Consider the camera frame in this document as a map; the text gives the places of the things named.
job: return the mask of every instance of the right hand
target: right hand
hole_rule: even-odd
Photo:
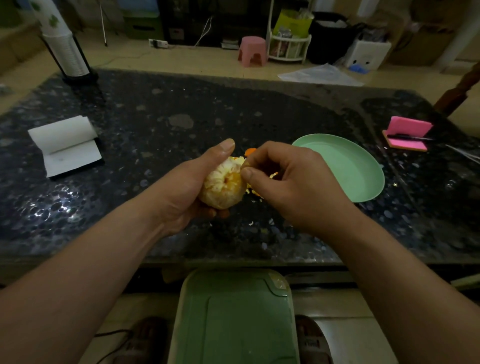
[[[269,178],[275,172],[281,180]],[[244,162],[241,176],[295,228],[327,241],[354,231],[364,216],[309,148],[266,142]]]

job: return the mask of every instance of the wooden chair leg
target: wooden chair leg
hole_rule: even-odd
[[[450,115],[467,99],[467,91],[480,81],[480,62],[465,74],[458,85],[446,91],[433,106],[445,115]]]

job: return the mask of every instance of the left hand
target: left hand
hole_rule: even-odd
[[[183,162],[133,199],[153,227],[164,224],[162,236],[182,231],[195,217],[228,217],[228,210],[217,211],[201,203],[197,196],[207,175],[235,149],[227,139],[196,159]]]

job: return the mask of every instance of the forearm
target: forearm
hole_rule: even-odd
[[[161,237],[129,201],[0,292],[3,363],[76,363]]]
[[[473,363],[480,309],[440,279],[378,224],[331,241],[358,283],[401,363]]]

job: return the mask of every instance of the fingernail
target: fingernail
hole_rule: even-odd
[[[244,180],[249,180],[252,176],[252,171],[250,170],[250,168],[244,168],[241,170],[240,174]]]
[[[226,139],[219,144],[219,146],[225,151],[229,151],[235,145],[235,141],[232,138]]]

